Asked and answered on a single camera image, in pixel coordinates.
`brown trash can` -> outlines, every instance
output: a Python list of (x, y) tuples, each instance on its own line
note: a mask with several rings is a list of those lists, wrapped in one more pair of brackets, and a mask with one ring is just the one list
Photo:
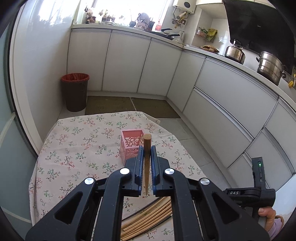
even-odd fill
[(88, 74), (66, 74), (61, 78), (62, 92), (66, 99), (66, 107), (71, 112), (78, 112), (86, 107)]

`finger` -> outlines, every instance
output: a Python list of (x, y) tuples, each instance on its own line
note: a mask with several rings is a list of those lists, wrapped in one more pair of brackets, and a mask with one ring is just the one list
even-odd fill
[(262, 208), (259, 208), (258, 214), (261, 217), (266, 217), (265, 230), (269, 231), (274, 224), (276, 211), (273, 210), (272, 207), (262, 207)]

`pink basket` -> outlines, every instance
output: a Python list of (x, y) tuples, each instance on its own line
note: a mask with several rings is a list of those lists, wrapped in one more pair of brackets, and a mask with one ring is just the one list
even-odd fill
[(124, 165), (127, 159), (138, 155), (139, 146), (143, 145), (143, 135), (141, 129), (121, 131), (120, 156)]

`floral print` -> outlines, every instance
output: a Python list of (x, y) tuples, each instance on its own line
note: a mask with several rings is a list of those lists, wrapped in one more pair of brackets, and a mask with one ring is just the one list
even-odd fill
[[(61, 119), (45, 140), (29, 183), (33, 225), (85, 178), (103, 179), (123, 167), (120, 157), (120, 130), (142, 129), (152, 135), (157, 155), (192, 179), (204, 174), (177, 138), (150, 121), (142, 112), (78, 116)], [(136, 212), (156, 197), (151, 180), (140, 198), (125, 197), (123, 218)], [(173, 219), (135, 238), (136, 241), (173, 241)]]

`brown floor mat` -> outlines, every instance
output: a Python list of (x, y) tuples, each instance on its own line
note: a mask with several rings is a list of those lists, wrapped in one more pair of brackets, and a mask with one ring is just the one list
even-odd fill
[(87, 98), (85, 115), (135, 111), (129, 97), (89, 96)]
[(165, 100), (132, 98), (137, 111), (142, 111), (154, 118), (180, 118)]

